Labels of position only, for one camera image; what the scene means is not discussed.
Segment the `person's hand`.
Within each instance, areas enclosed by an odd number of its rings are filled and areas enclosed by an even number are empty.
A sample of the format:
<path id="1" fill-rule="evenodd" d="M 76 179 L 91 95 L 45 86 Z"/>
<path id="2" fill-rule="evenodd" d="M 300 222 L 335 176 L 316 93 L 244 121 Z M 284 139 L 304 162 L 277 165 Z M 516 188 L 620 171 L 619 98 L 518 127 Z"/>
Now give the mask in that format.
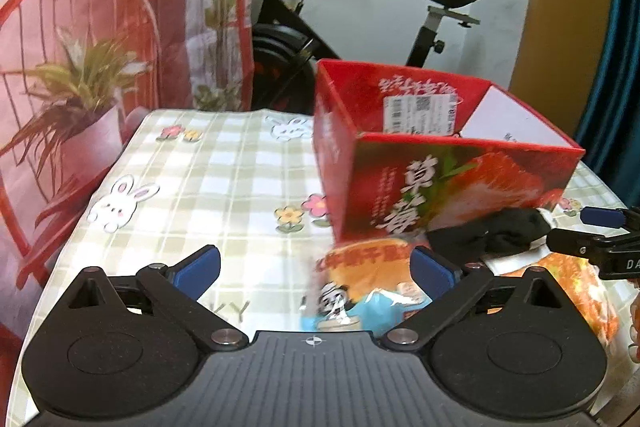
<path id="1" fill-rule="evenodd" d="M 631 325 L 631 327 L 629 328 L 629 337 L 630 337 L 630 344 L 628 346 L 629 358 L 631 358 L 631 360 L 634 361 L 634 363 L 639 364 L 640 363 L 640 353 L 639 353 L 640 339 L 639 339 L 639 333 L 634 327 L 634 325 Z"/>

